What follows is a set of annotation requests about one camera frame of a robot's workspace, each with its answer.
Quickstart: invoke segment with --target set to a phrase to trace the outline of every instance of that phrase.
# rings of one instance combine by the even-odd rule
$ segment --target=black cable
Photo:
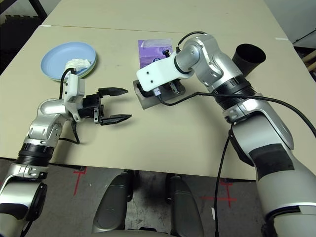
[[[278,99],[275,99],[275,98],[270,98],[270,97],[265,97],[265,96],[257,96],[257,95],[241,95],[241,94],[215,94],[215,93],[204,93],[204,92],[195,92],[187,97],[184,97],[183,99],[179,100],[179,101],[176,101],[174,103],[166,103],[162,100],[161,98],[161,95],[157,96],[157,98],[160,100],[160,102],[164,105],[167,105],[167,106],[173,106],[173,105],[176,105],[176,104],[179,104],[185,100],[188,100],[192,97],[195,97],[197,95],[203,95],[203,96],[213,96],[213,97],[228,97],[228,98],[242,98],[242,99],[255,99],[255,100],[265,100],[265,101],[270,101],[270,102],[274,102],[274,103],[277,103],[277,104],[280,104],[280,105],[283,105],[289,109],[291,109],[292,111],[294,111],[305,123],[306,125],[310,128],[310,130],[312,131],[313,135],[315,136],[316,138],[316,129],[315,127],[313,126],[313,124],[309,121],[309,119],[301,112],[299,111],[298,109],[296,109],[294,106],[284,102],[284,101],[281,101],[281,100],[278,100]]]
[[[28,225],[26,226],[26,228],[25,228],[25,229],[22,231],[22,233],[21,233],[21,237],[24,237],[24,236],[27,234],[27,232],[29,231],[29,229],[30,229],[32,223],[33,223],[33,221],[29,221],[29,222],[28,222]]]
[[[218,231],[218,218],[217,218],[217,197],[218,197],[218,185],[219,185],[219,179],[221,177],[221,172],[222,172],[222,167],[223,167],[223,161],[226,153],[226,149],[229,143],[229,137],[226,140],[223,153],[222,153],[222,158],[221,162],[219,164],[218,168],[218,173],[217,173],[217,178],[216,178],[216,185],[215,185],[215,196],[214,196],[214,212],[215,212],[215,237],[219,237],[219,231]]]
[[[206,32],[204,31],[193,31],[191,33],[188,33],[187,35],[183,36],[182,39],[180,39],[180,41],[178,42],[178,46],[176,47],[176,52],[180,52],[180,48],[179,48],[179,45],[189,36],[191,35],[194,35],[194,34],[201,34],[201,35],[205,35],[207,34]]]
[[[71,121],[71,128],[73,130],[73,133],[74,133],[74,136],[75,136],[76,140],[74,141],[74,140],[71,140],[69,138],[64,138],[64,137],[60,137],[59,140],[64,140],[64,141],[71,142],[71,143],[79,145],[80,144],[80,140],[79,140],[79,137],[78,137],[78,134],[77,134],[77,122],[74,119]]]
[[[70,73],[72,74],[76,74],[76,70],[74,68],[67,68],[63,75],[61,76],[61,79],[60,79],[60,91],[59,91],[59,99],[61,100],[61,98],[63,97],[63,86],[64,86],[64,80],[65,80],[65,76],[66,74],[71,71]]]

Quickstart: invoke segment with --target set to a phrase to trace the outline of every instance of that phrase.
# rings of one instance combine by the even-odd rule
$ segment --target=silver metal segment
[[[250,160],[249,152],[254,149],[269,144],[282,144],[293,162],[295,170],[267,174],[257,181],[264,215],[287,206],[316,206],[315,175],[294,157],[264,115],[255,115],[233,125],[233,132]]]
[[[61,135],[62,127],[69,118],[69,112],[62,104],[62,100],[45,100],[38,107],[38,114],[31,123],[24,143],[55,148]]]
[[[176,55],[177,66],[185,73],[192,71],[192,66],[200,59],[199,47],[187,45]]]
[[[294,141],[290,130],[267,101],[247,99],[225,110],[223,115],[224,117],[229,117],[230,121],[235,122],[254,112],[264,114],[282,141],[289,149],[294,149]]]
[[[274,219],[274,227],[278,237],[314,237],[316,214],[283,214]]]
[[[176,55],[175,62],[184,72],[194,70],[197,78],[210,92],[224,82],[242,75],[240,69],[220,50],[216,39],[211,35],[200,35],[187,40],[183,50]]]
[[[0,213],[0,236],[20,237],[26,223],[23,219],[17,220],[14,216]]]
[[[7,185],[8,181],[11,178],[20,177],[20,178],[41,180],[42,179],[41,174],[47,173],[47,172],[48,172],[48,167],[44,167],[44,166],[25,165],[25,164],[16,164],[16,163],[11,164],[0,189],[0,198],[5,186]]]
[[[23,204],[30,209],[40,183],[40,181],[11,182],[2,190],[0,203]],[[4,237],[19,237],[26,224],[27,221],[25,218],[17,220],[14,216],[0,213],[0,235],[3,235]]]

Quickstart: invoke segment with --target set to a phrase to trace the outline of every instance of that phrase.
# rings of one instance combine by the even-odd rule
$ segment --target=white table
[[[61,1],[61,6],[68,2],[71,1]],[[78,5],[84,6],[83,2],[78,1]],[[257,5],[250,4],[249,7],[262,4],[261,1],[255,2]],[[291,43],[275,39],[276,36],[284,37],[284,33],[266,6],[263,7],[266,16],[261,16],[260,21],[273,22],[273,26],[258,35],[251,34],[256,31],[254,25],[247,29],[248,34],[238,34],[224,27],[213,28],[212,24],[202,28],[197,24],[195,29],[188,30],[201,29],[213,34],[229,56],[241,43],[252,43],[262,48],[267,60],[248,76],[253,87],[266,96],[296,106],[316,124],[316,85]],[[57,17],[52,19],[52,16],[46,21],[58,20]],[[215,22],[216,18],[210,14],[204,20]],[[216,176],[229,124],[213,98],[193,98],[174,107],[158,105],[146,110],[139,104],[132,85],[139,69],[137,40],[172,38],[175,47],[184,35],[146,31],[145,26],[143,31],[98,29],[97,25],[64,27],[52,24],[51,27],[39,27],[0,76],[0,156],[17,156],[29,125],[36,117],[37,106],[45,99],[57,98],[59,94],[59,83],[48,79],[40,71],[42,57],[59,44],[82,41],[94,47],[98,57],[95,70],[86,77],[86,94],[95,93],[100,87],[128,89],[126,95],[108,97],[102,101],[108,114],[133,114],[133,117],[120,124],[103,127],[92,121],[79,124],[78,134],[82,144],[60,141],[52,162]],[[206,91],[196,77],[183,81],[183,85],[187,90],[186,95]],[[34,88],[37,88],[35,94],[31,93]],[[272,106],[292,132],[294,154],[316,173],[315,138],[293,112],[282,106]],[[71,134],[69,124],[65,125],[62,136],[71,137]],[[240,161],[229,146],[222,176],[255,179],[255,170]]]

